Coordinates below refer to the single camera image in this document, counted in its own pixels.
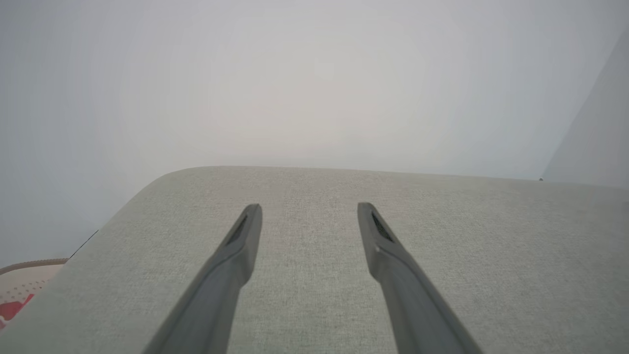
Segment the textured fabric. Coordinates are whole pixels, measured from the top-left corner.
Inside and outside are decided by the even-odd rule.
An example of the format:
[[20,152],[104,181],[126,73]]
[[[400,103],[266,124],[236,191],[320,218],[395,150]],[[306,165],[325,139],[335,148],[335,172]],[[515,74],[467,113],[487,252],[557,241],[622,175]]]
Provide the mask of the textured fabric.
[[356,217],[372,202],[486,353],[629,352],[629,191],[370,171],[195,168],[125,205],[1,353],[141,353],[248,203],[264,220],[230,353],[395,353]]

